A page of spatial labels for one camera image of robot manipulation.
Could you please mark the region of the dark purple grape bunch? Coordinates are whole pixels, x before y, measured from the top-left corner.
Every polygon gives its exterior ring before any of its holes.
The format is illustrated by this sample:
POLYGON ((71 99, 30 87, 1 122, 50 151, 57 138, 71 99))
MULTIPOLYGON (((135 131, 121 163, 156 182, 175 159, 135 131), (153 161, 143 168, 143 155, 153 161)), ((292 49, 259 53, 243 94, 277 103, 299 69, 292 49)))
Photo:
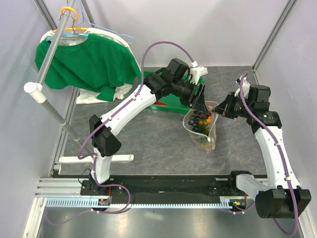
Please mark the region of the dark purple grape bunch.
POLYGON ((203 133, 205 117, 199 114, 192 114, 189 117, 188 125, 193 132, 203 133))

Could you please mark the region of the orange carrot with green leaves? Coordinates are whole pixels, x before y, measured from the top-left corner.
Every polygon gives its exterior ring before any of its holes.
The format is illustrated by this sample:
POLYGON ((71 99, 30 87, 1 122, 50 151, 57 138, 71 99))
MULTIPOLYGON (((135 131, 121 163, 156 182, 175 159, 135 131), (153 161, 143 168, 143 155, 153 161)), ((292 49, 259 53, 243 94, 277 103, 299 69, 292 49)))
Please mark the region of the orange carrot with green leaves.
POLYGON ((194 142, 200 148, 209 149, 215 142, 214 127, 210 124, 203 125, 203 133, 197 133, 194 136, 194 142))

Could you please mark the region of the clear dotted zip top bag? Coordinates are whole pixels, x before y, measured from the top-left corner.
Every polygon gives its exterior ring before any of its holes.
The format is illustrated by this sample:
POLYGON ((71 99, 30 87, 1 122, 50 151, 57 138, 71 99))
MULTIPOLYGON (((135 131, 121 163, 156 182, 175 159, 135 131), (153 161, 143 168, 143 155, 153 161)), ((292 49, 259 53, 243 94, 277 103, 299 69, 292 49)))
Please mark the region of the clear dotted zip top bag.
POLYGON ((209 110, 209 116, 204 116, 201 112, 191 109, 183 119, 183 127, 189 133, 193 143, 203 150, 214 150, 216 146, 216 121, 218 114, 212 112, 218 103, 215 101, 205 101, 209 110))

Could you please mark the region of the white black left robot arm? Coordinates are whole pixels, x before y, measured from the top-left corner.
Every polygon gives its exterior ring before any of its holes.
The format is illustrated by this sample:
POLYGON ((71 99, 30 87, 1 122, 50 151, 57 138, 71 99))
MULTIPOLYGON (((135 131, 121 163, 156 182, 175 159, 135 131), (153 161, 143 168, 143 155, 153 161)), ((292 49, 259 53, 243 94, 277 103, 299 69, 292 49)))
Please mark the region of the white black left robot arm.
POLYGON ((121 148, 117 135, 138 113, 159 101, 162 97, 174 95, 180 103, 200 112, 208 112, 205 105, 205 85, 199 83, 207 74, 204 66, 191 65, 174 58, 167 67, 148 74, 142 85, 132 92, 112 111, 90 118, 92 146, 96 155, 93 162, 92 190, 103 195, 107 193, 110 165, 114 154, 121 148))

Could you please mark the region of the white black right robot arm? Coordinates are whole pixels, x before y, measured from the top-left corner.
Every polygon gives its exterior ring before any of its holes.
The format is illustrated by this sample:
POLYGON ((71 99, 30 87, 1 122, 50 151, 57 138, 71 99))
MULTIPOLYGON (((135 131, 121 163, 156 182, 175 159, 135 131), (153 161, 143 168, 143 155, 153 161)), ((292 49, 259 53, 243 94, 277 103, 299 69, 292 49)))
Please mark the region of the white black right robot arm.
POLYGON ((255 202, 261 218, 293 219, 300 216, 311 201, 308 189, 302 189, 293 173, 283 144, 283 131, 277 112, 269 110, 270 88, 252 85, 247 98, 230 92, 213 112, 229 119, 246 118, 260 145, 267 173, 263 184, 249 172, 232 171, 228 192, 245 192, 255 202))

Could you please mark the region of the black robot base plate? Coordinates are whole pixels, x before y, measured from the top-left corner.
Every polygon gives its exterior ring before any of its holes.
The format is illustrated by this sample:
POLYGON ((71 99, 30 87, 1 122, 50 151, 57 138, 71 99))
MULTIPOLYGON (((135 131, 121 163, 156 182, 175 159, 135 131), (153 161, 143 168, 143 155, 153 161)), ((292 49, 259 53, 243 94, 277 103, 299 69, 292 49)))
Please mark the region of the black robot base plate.
POLYGON ((82 181, 80 194, 87 196, 123 195, 126 187, 131 195, 138 193, 159 194, 167 192, 184 192, 189 194, 206 194, 210 196, 241 196, 245 192, 235 186, 232 175, 112 175, 100 187, 92 176, 82 181))

